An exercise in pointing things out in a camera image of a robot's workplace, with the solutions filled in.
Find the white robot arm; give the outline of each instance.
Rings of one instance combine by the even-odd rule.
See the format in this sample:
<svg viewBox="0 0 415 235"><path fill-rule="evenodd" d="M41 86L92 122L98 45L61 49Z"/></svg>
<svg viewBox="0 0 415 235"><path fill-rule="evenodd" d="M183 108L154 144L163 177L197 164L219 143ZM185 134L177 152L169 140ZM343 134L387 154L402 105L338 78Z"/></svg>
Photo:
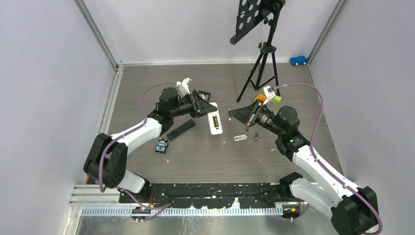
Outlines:
<svg viewBox="0 0 415 235"><path fill-rule="evenodd" d="M264 103L270 101L274 92L264 88L267 99L230 110L228 114L247 129L258 124L278 136L275 141L279 152L304 169L321 188L311 184L300 174L293 172L280 179L280 191L285 196L299 198L324 213L341 235L362 234L377 224L373 212L349 189L357 192L378 211L376 193L369 187L360 188L348 180L315 150L311 152L310 142L298 131L300 120L293 107L283 106L277 114ZM341 179L340 184L334 177Z"/></svg>
<svg viewBox="0 0 415 235"><path fill-rule="evenodd" d="M142 193L145 184L149 182L128 170L126 170L127 156L143 143L164 134L172 125L173 118L190 114L192 118L199 118L207 113L217 111L217 108L202 98L202 91L190 91L188 88L191 79L186 78L177 82L182 96L175 88L163 89L156 108L139 124L120 133L108 136L99 134L84 164L84 172L98 179L101 170L103 183L108 188L123 188L133 193ZM104 159L103 167L100 169L99 161L105 147L113 140L118 139L108 150L111 153L109 159Z"/></svg>

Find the gray floor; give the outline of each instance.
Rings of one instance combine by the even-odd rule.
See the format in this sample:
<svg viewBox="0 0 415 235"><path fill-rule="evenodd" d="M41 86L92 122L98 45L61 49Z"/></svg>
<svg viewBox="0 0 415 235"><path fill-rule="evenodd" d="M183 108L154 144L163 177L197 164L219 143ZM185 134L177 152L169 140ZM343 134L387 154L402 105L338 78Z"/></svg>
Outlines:
<svg viewBox="0 0 415 235"><path fill-rule="evenodd" d="M240 122L234 119L228 121L228 109L248 106L260 93L255 92L250 85L241 102L236 103L251 68L252 64L125 67L110 134L142 121L144 112L140 105L140 94L147 87L162 82L182 81L186 77L193 79L191 90L212 93L210 101L218 103L223 127L223 134L212 136L207 117L195 119L196 126L171 141L165 155L154 152L156 140L148 141L129 155L127 169L154 183L278 182L281 177L293 171L313 181L305 171L280 155L274 143L276 135L258 125L252 127L250 132L245 132L245 126ZM280 84L312 83L306 66L278 64L277 69ZM267 65L262 80L267 80L272 75L272 65ZM147 112L154 109L164 87L166 86L156 87L145 95ZM281 96L280 104L271 103L268 107L274 111L282 105L295 107L301 120L300 131L308 138L320 111L317 94L307 87L289 87L281 90ZM189 119L190 116L175 118L175 124L170 130ZM259 138L254 142L256 132L259 133ZM238 142L233 140L234 136L242 134L247 134L248 139ZM340 169L325 120L318 129L315 146L330 164Z"/></svg>

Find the tripod leg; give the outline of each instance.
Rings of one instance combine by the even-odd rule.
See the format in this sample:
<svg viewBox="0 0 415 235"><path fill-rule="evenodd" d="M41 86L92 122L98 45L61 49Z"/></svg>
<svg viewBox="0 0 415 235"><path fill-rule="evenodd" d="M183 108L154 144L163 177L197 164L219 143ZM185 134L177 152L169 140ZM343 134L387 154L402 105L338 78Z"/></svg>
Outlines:
<svg viewBox="0 0 415 235"><path fill-rule="evenodd" d="M245 92L245 90L246 90L246 87L247 87L247 86L248 86L248 84L249 84L249 81L251 81L252 75L254 74L254 72L255 72L255 70L256 70L256 67L258 67L259 62L261 61L261 57L262 57L262 53L260 53L260 54L259 54L258 59L255 61L254 67L253 67L253 68L252 68L252 70L251 70L251 74L249 74L248 80L247 80L247 82L245 83L245 86L244 86L244 88L242 89L241 94L239 94L238 99L236 99L236 102L241 101L241 97L242 97L242 95L244 94L244 92Z"/></svg>
<svg viewBox="0 0 415 235"><path fill-rule="evenodd" d="M264 53L264 57L262 58L261 67L259 68L258 79L256 80L255 91L258 91L259 84L261 83L262 73L264 72L265 63L267 62L268 54Z"/></svg>
<svg viewBox="0 0 415 235"><path fill-rule="evenodd" d="M275 54L274 54L274 52L271 52L271 56L273 58L275 85L278 86L277 63L275 62ZM281 96L281 93L279 92L279 89L277 90L277 95L278 96Z"/></svg>

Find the blue toy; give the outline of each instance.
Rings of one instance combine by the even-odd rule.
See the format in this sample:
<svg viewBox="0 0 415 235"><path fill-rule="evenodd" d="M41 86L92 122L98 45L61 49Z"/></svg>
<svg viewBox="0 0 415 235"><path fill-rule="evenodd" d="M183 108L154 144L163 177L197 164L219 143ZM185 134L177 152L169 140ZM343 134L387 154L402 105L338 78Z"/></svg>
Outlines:
<svg viewBox="0 0 415 235"><path fill-rule="evenodd" d="M156 153L164 153L166 154L166 150L168 147L167 139L160 138L159 141L156 143Z"/></svg>
<svg viewBox="0 0 415 235"><path fill-rule="evenodd" d="M291 58L290 63L294 66L298 66L299 64L306 65L308 64L308 59L307 57L301 55L298 57Z"/></svg>

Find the orange block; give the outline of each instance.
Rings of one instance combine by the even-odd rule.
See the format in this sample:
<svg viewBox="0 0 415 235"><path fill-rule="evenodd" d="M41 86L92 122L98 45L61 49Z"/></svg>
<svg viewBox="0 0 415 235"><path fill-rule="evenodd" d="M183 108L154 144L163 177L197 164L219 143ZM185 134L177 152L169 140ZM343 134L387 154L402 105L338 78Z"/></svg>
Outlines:
<svg viewBox="0 0 415 235"><path fill-rule="evenodd" d="M254 102L257 101L258 99L264 102L267 99L267 97L264 96L263 94L259 94L257 97L255 97Z"/></svg>

